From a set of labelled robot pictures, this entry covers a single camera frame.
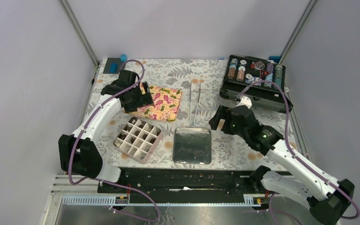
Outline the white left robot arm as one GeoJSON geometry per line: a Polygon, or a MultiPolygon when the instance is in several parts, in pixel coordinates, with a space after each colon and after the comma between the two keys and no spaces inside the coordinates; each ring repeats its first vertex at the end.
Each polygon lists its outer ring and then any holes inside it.
{"type": "Polygon", "coordinates": [[[94,109],[84,122],[70,135],[58,140],[60,166],[68,174],[105,180],[116,193],[125,190],[127,181],[121,169],[103,161],[97,143],[112,117],[119,112],[131,113],[152,105],[147,82],[137,73],[122,69],[111,84],[106,85],[94,109]]]}

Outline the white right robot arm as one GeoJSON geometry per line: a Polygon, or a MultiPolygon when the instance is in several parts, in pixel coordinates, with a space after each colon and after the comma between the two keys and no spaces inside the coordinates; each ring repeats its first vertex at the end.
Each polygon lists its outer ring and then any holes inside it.
{"type": "Polygon", "coordinates": [[[225,134],[238,135],[251,149],[279,163],[295,177],[292,180],[260,166],[251,175],[254,192],[268,190],[290,198],[323,225],[335,225],[349,206],[355,206],[352,182],[338,180],[305,159],[276,129],[260,124],[248,106],[221,105],[209,121],[211,129],[216,130],[221,120],[225,134]]]}

